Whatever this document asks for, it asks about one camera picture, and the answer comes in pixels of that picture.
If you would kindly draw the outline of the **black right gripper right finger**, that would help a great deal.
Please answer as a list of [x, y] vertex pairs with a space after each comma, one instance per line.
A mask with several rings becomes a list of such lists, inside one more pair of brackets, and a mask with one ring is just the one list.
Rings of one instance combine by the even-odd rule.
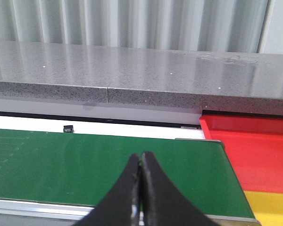
[[154, 153], [141, 156], [142, 204], [146, 226], [217, 226], [177, 189]]

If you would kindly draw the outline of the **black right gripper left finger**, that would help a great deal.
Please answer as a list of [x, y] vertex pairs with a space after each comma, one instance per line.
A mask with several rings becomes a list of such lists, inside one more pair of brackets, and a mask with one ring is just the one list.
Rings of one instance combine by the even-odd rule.
[[139, 157], [130, 155], [116, 183], [76, 226], [137, 226], [140, 220]]

